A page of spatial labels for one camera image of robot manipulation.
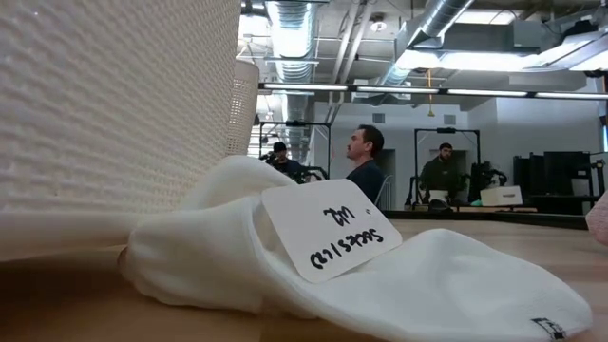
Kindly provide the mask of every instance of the white cloth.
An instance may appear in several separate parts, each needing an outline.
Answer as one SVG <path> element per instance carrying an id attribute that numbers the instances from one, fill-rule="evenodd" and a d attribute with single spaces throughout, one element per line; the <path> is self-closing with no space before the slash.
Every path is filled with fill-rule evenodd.
<path id="1" fill-rule="evenodd" d="M 183 211 L 133 231 L 123 274 L 163 303 L 258 313 L 268 300 L 390 341 L 541 342 L 591 327 L 589 306 L 565 283 L 444 229 L 327 282 L 307 282 L 260 199 L 262 190 L 288 184 L 262 162 L 224 160 Z"/>

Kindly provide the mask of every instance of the person in background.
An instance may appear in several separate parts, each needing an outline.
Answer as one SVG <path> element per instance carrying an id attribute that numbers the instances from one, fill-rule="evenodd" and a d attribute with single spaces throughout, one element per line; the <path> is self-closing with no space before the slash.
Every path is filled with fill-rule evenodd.
<path id="1" fill-rule="evenodd" d="M 460 186 L 460 175 L 455 162 L 452 162 L 452 145 L 444 142 L 439 146 L 439 156 L 427 162 L 420 175 L 420 187 L 429 191 L 447 191 L 454 199 Z"/>
<path id="2" fill-rule="evenodd" d="M 346 179 L 355 183 L 371 202 L 378 197 L 385 178 L 373 159 L 383 147 L 384 136 L 378 128 L 361 124 L 352 133 L 347 149 L 347 158 L 354 163 L 354 170 Z"/>
<path id="3" fill-rule="evenodd" d="M 275 142 L 273 152 L 276 154 L 276 160 L 273 167 L 278 172 L 293 175 L 302 169 L 302 165 L 297 161 L 292 161 L 287 158 L 287 146 L 283 142 Z"/>

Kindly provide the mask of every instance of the white mesh fabric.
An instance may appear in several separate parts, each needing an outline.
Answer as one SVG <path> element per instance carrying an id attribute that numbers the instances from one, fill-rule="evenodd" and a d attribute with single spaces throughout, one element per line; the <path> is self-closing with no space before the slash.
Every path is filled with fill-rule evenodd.
<path id="1" fill-rule="evenodd" d="M 0 3 L 0 212 L 175 208 L 225 155 L 239 4 Z"/>
<path id="2" fill-rule="evenodd" d="M 228 123 L 226 156 L 246 155 L 257 107 L 257 66 L 237 61 L 232 106 Z"/>

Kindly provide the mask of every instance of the ceiling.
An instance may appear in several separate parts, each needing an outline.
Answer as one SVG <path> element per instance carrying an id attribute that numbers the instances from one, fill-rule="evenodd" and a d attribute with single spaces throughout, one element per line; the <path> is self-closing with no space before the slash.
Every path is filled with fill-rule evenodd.
<path id="1" fill-rule="evenodd" d="M 426 0 L 375 0 L 373 12 L 384 13 L 386 29 L 374 32 L 367 29 L 361 45 L 358 49 L 359 60 L 353 62 L 348 77 L 348 83 L 355 79 L 373 79 L 382 76 L 390 67 L 394 58 L 393 40 L 402 24 L 413 16 L 422 13 Z M 522 13 L 531 14 L 528 20 L 549 19 L 551 8 L 546 6 L 539 11 L 529 11 L 538 8 L 539 3 L 548 3 L 549 0 L 491 0 L 475 1 L 471 8 L 466 11 L 458 20 L 460 23 L 477 23 L 493 25 L 509 24 L 516 15 Z M 347 15 L 352 0 L 332 0 L 329 4 L 320 5 L 317 11 L 317 30 L 315 41 L 315 59 L 318 62 L 314 71 L 314 82 L 318 84 L 327 83 L 331 79 L 336 55 L 340 47 L 340 27 L 343 18 Z M 590 9 L 599 5 L 599 0 L 553 0 L 552 15 L 559 17 L 567 13 Z M 272 62 L 264 61 L 265 56 L 272 55 L 272 41 L 267 22 L 261 17 L 241 16 L 239 29 L 239 41 L 237 53 L 240 59 L 249 60 L 256 63 L 260 68 L 260 81 L 272 82 L 276 76 L 275 66 Z M 433 69 L 431 71 L 430 83 L 432 86 L 442 87 L 465 87 L 465 88 L 500 88 L 510 87 L 534 89 L 533 85 L 526 85 L 526 77 L 535 80 L 543 77 L 549 78 L 549 84 L 556 85 L 555 90 L 575 90 L 568 88 L 584 81 L 582 73 L 566 72 L 543 75 L 534 73 L 531 75 L 521 75 L 514 80 L 513 74 L 505 72 L 487 71 L 462 71 Z M 556 77 L 565 77 L 566 82 L 553 82 Z M 408 82 L 413 86 L 428 86 L 428 76 L 412 72 L 408 76 Z M 559 89 L 560 85 L 565 85 L 564 89 Z M 427 96 L 413 97 L 412 101 L 423 104 L 428 101 Z M 477 105 L 478 99 L 463 97 L 435 97 L 433 102 L 436 104 L 461 105 L 469 101 L 470 106 Z M 282 121 L 280 100 L 275 96 L 265 96 L 258 99 L 257 104 L 260 119 Z"/>

